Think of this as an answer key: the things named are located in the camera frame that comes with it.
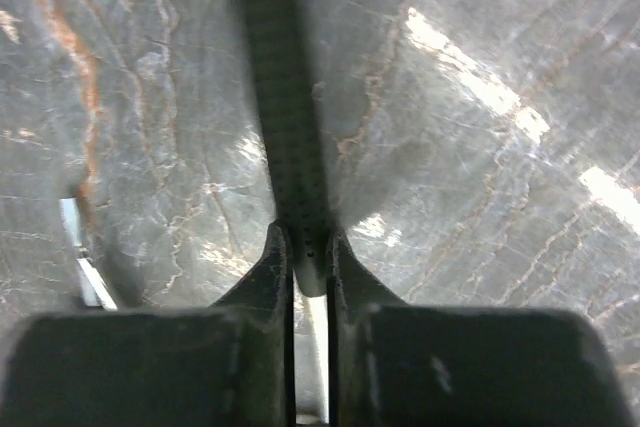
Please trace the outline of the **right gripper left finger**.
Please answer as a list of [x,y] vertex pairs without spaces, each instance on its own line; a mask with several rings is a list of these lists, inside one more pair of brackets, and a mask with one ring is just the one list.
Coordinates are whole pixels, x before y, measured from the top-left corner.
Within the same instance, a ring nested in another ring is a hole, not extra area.
[[50,313],[1,342],[5,426],[291,426],[288,235],[213,305]]

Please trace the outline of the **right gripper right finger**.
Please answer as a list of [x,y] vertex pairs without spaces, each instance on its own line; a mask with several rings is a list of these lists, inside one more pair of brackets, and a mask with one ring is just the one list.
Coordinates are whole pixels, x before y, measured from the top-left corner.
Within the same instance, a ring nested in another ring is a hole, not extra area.
[[631,426],[592,325],[548,308],[411,305],[327,248],[334,426]]

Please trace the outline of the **steel claw hammer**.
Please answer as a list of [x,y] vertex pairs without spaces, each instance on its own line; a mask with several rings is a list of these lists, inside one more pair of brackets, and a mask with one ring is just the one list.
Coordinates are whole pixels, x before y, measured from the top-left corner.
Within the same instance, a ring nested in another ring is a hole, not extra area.
[[319,297],[333,219],[298,0],[240,3],[276,215],[300,290]]

